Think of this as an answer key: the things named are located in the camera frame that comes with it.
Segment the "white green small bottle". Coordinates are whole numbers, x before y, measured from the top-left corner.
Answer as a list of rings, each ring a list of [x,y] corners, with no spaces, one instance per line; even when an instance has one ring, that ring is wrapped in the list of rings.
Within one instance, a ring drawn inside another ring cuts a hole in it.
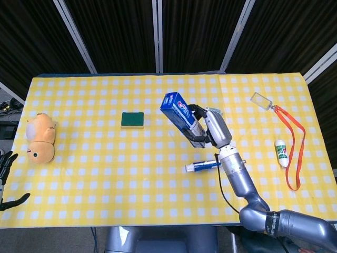
[[[286,144],[283,140],[275,141],[275,151],[279,165],[286,168],[289,165],[289,156],[286,149]]]

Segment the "dark folding screen panel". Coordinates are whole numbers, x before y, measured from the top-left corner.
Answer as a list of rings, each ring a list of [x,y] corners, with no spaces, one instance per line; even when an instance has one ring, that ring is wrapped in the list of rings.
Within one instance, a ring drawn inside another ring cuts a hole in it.
[[[98,73],[155,73],[152,0],[64,0]]]
[[[163,71],[218,71],[246,0],[163,0]]]
[[[337,0],[256,0],[226,68],[305,74],[337,43]]]
[[[53,0],[0,0],[0,82],[25,99],[40,74],[88,73]]]

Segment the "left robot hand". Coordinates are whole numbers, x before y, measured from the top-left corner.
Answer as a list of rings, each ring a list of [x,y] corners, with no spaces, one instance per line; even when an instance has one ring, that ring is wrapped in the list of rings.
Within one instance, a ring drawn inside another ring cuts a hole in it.
[[[31,195],[30,193],[26,193],[19,199],[8,202],[3,201],[3,193],[6,181],[8,179],[11,166],[17,157],[18,154],[13,153],[12,151],[0,155],[0,211],[5,211],[23,204]]]

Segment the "green yellow sponge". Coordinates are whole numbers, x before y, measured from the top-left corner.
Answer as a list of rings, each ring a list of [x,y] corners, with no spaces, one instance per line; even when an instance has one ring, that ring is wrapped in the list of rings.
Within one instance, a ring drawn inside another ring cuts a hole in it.
[[[121,128],[144,128],[143,112],[123,112]]]

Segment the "yellow white checkered tablecloth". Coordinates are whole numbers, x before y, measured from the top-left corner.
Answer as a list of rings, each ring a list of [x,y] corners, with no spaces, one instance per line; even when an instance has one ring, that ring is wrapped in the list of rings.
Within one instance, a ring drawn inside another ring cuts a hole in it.
[[[216,150],[193,148],[161,112],[169,92],[222,111],[232,144],[272,210],[337,221],[337,184],[300,73],[36,77],[4,200],[31,195],[0,211],[0,229],[237,223],[246,201],[226,174],[186,172],[189,163],[214,159]],[[272,108],[251,102],[255,92]],[[144,128],[121,128],[123,112],[143,112]],[[38,113],[56,121],[55,155],[45,164],[27,156],[27,121]],[[276,140],[286,144],[286,168],[277,161]]]

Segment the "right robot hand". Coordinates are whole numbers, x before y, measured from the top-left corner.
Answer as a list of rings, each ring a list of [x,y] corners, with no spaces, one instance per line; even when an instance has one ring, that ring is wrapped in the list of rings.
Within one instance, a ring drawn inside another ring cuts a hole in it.
[[[232,140],[231,133],[221,115],[221,111],[215,108],[202,108],[196,104],[188,105],[197,120],[203,118],[205,120],[207,131],[206,136],[192,136],[187,130],[183,130],[183,134],[190,141],[211,143],[212,146],[220,149],[230,144]]]

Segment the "white screen frame post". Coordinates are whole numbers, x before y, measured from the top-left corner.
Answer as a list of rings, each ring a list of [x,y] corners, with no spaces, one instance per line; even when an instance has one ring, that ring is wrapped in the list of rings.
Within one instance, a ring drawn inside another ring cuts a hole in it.
[[[3,84],[1,81],[0,81],[0,88],[2,90],[4,90],[6,93],[8,93],[11,97],[13,97],[14,99],[16,99],[19,103],[21,103],[22,105],[25,104],[25,101],[20,98],[16,93],[14,93],[10,88],[8,88],[5,84]]]
[[[73,20],[73,17],[64,0],[52,0],[58,13],[61,16],[66,28],[68,29],[82,59],[84,60],[89,72],[91,74],[97,74],[97,69],[92,61],[92,58],[87,50],[87,47],[80,35],[80,32]]]
[[[155,71],[163,74],[163,0],[152,0]]]
[[[242,32],[245,28],[245,25],[247,23],[247,20],[249,19],[250,13],[254,7],[256,0],[245,0],[244,6],[242,8],[242,11],[240,13],[239,19],[237,21],[237,24],[235,26],[235,29],[233,31],[232,37],[230,39],[229,45],[226,49],[222,64],[219,69],[219,73],[225,73],[225,70],[227,69],[229,62],[234,54],[234,51],[236,49],[236,46],[240,40],[240,37],[242,35]]]
[[[307,85],[322,74],[337,60],[337,43],[335,43],[303,76]]]

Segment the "blue white toothpaste tube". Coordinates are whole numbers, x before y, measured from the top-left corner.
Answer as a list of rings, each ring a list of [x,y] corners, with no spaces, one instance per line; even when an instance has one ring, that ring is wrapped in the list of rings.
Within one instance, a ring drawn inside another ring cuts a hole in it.
[[[201,162],[195,162],[191,163],[185,166],[186,172],[199,172],[202,170],[208,170],[212,168],[220,167],[221,163],[217,162],[216,160],[211,161],[201,161]]]

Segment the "blue toothpaste box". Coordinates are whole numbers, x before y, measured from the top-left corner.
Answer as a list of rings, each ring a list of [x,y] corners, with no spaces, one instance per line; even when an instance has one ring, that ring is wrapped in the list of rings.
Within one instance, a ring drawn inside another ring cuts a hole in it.
[[[194,148],[205,148],[205,142],[200,137],[206,136],[206,132],[178,92],[165,94],[160,110]]]

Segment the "orange plush toy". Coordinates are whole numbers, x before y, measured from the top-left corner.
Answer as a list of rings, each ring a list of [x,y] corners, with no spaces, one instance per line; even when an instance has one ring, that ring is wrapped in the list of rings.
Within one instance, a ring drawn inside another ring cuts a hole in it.
[[[55,155],[56,121],[46,113],[38,113],[27,121],[26,138],[28,140],[27,156],[30,162],[45,164]]]

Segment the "clear badge holder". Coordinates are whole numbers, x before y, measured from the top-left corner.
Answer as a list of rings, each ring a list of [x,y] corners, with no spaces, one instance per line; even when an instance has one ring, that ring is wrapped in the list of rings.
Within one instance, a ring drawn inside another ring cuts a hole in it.
[[[250,101],[266,111],[271,109],[273,106],[273,102],[271,100],[267,99],[266,97],[257,92],[255,92],[251,96]]]

